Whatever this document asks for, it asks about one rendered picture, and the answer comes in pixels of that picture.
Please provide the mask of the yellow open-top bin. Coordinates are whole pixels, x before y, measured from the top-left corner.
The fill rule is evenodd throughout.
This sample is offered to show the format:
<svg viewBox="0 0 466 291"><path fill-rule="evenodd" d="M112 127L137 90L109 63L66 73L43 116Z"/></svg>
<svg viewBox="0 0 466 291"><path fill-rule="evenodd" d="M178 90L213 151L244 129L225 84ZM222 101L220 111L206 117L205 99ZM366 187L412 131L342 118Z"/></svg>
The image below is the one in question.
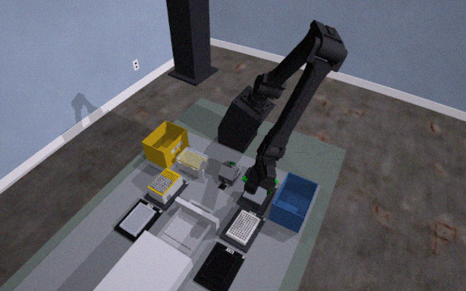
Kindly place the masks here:
<svg viewBox="0 0 466 291"><path fill-rule="evenodd" d="M142 146L147 160L169 169L180 152L189 147L187 129L164 121L142 141Z"/></svg>

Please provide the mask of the blue open-top bin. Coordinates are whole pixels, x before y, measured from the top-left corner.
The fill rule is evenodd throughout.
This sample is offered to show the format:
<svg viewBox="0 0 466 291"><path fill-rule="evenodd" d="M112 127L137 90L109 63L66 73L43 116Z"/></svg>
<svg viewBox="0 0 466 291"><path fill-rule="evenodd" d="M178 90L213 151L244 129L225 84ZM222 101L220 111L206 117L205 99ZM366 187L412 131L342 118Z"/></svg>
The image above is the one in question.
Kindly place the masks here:
<svg viewBox="0 0 466 291"><path fill-rule="evenodd" d="M268 220L298 233L317 187L317 183L288 172L273 200Z"/></svg>

